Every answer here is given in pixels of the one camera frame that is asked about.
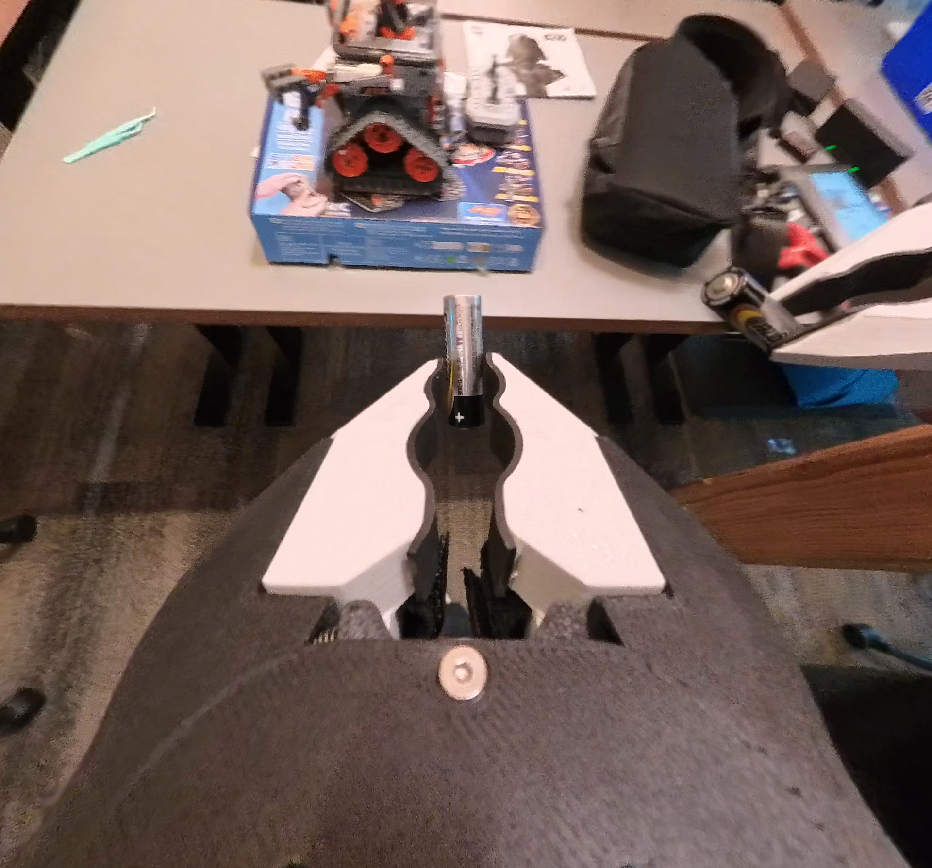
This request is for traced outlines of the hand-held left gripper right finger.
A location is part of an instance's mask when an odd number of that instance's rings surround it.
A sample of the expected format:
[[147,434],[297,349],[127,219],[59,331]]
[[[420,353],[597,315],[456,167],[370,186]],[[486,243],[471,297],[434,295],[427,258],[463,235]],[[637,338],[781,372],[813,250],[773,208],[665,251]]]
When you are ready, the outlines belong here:
[[542,621],[553,604],[655,596],[666,578],[606,455],[605,440],[508,362],[490,356],[495,427],[512,441],[493,518],[504,547],[495,584]]

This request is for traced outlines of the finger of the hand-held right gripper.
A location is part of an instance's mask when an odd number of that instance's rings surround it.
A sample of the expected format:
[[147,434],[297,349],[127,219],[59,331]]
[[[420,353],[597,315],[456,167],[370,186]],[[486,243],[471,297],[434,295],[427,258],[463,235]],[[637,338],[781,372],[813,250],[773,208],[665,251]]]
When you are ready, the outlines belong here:
[[771,296],[796,316],[869,302],[911,302],[930,288],[931,208],[913,207],[811,269]]
[[929,372],[931,303],[869,306],[810,330],[773,352],[780,363]]

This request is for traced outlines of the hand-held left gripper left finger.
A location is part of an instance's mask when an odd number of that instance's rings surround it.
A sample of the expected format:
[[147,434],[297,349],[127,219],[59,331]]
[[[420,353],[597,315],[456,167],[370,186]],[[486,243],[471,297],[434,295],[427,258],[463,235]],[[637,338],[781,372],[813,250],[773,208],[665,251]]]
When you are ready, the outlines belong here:
[[408,552],[428,495],[408,446],[432,412],[439,364],[428,360],[332,434],[263,575],[267,593],[368,601],[382,618],[414,593]]

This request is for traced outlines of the black gold battery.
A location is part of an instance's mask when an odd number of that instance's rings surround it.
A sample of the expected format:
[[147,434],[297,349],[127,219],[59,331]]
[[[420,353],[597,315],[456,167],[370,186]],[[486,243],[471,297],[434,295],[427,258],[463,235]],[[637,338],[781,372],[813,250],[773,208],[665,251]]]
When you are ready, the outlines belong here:
[[705,306],[766,354],[801,333],[798,320],[745,270],[729,268],[702,289]]

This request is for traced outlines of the silver battery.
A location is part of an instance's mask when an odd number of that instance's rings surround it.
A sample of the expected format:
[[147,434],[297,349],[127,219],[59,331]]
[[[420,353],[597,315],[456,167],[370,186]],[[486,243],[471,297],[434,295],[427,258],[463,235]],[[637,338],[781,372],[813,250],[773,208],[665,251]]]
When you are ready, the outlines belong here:
[[483,314],[478,295],[444,299],[448,422],[456,429],[483,424]]

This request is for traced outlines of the grey toy battery box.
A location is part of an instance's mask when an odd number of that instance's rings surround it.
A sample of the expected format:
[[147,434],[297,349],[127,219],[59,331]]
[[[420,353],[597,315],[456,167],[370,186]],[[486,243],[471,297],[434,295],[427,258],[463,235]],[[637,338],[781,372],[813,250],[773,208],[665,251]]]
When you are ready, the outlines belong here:
[[522,121],[521,101],[507,68],[491,63],[469,75],[447,71],[444,93],[452,140],[500,147],[516,137]]

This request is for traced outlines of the smartphone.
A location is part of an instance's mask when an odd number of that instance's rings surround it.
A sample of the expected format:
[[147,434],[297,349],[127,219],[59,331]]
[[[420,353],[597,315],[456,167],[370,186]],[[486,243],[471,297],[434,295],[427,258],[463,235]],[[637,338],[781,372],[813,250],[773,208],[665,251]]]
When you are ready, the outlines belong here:
[[860,184],[853,168],[816,165],[788,171],[807,217],[834,252],[878,231],[891,218]]

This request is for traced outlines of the black box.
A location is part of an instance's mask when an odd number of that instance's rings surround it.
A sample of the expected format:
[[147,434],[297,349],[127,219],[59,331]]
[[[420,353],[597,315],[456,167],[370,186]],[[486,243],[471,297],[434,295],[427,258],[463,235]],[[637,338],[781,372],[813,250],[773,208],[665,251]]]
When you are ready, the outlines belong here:
[[915,150],[880,120],[847,98],[821,124],[812,117],[835,88],[835,78],[803,60],[786,77],[788,107],[807,122],[801,143],[806,161],[825,155],[845,167],[864,188],[873,189],[915,155]]

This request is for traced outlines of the black bag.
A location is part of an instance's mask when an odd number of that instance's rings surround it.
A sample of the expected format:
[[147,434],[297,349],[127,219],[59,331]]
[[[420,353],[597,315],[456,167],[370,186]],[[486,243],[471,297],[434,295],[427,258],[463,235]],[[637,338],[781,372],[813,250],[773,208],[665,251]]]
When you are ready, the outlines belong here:
[[674,270],[737,224],[760,132],[789,88],[763,38],[724,16],[688,16],[625,60],[588,143],[581,228],[603,255]]

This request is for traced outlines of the blue robot kit box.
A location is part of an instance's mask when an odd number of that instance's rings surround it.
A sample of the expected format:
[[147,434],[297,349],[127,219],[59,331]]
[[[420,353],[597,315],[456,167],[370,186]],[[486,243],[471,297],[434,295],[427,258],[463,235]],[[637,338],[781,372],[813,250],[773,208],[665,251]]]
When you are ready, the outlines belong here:
[[411,270],[533,269],[545,214],[529,106],[514,139],[461,140],[439,198],[340,195],[324,173],[324,117],[293,127],[296,95],[266,102],[250,220],[273,264]]

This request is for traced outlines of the black-and-white instruction booklet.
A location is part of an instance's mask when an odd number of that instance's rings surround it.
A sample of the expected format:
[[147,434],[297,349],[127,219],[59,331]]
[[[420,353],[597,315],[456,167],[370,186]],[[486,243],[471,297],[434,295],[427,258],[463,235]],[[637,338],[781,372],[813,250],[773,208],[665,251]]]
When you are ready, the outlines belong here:
[[471,77],[495,81],[519,98],[591,100],[597,89],[572,27],[466,21]]

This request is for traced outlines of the tracked building-block toy robot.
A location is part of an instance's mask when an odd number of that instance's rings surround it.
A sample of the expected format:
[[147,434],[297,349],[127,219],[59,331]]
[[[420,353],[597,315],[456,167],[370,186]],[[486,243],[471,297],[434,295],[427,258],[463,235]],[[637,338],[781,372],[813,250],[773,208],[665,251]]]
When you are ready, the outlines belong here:
[[299,131],[331,103],[324,168],[340,195],[439,197],[450,158],[445,66],[435,2],[324,0],[333,63],[262,71],[266,91],[298,97]]

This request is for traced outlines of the teal tweezers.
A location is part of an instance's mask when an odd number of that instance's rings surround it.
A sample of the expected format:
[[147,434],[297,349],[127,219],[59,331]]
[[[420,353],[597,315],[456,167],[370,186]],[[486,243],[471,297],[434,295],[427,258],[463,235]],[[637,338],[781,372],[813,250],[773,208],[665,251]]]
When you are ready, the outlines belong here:
[[89,140],[75,152],[71,152],[62,158],[64,164],[75,164],[88,157],[109,149],[138,137],[146,127],[157,117],[157,109],[153,108],[148,113],[132,118],[129,121],[101,134],[94,140]]

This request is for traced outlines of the wooden post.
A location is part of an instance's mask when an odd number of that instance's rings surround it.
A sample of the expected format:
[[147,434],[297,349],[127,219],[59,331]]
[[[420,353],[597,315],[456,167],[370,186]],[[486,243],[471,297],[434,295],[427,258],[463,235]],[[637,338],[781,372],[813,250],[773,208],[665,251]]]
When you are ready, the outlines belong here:
[[931,426],[706,478],[671,495],[744,564],[931,571]]

